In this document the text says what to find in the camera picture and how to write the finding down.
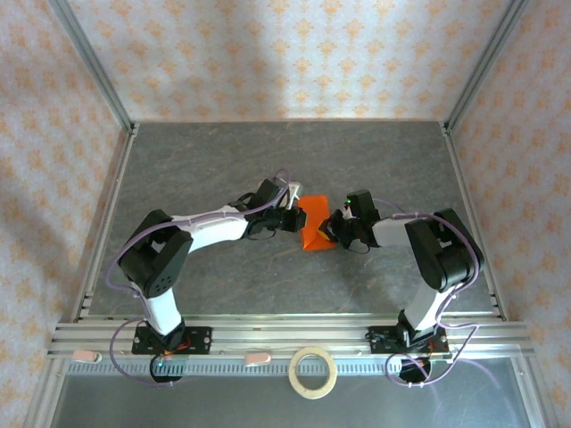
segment orange object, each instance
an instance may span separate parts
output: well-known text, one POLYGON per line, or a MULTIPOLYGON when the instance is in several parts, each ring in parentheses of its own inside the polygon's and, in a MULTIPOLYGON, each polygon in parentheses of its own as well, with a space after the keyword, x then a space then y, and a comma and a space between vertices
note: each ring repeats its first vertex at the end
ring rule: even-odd
POLYGON ((319 231, 323 220, 329 218, 329 202, 327 197, 303 196, 297 205, 305 211, 307 218, 305 227, 302 229, 302 241, 304 251, 329 250, 335 248, 335 243, 329 241, 319 231))

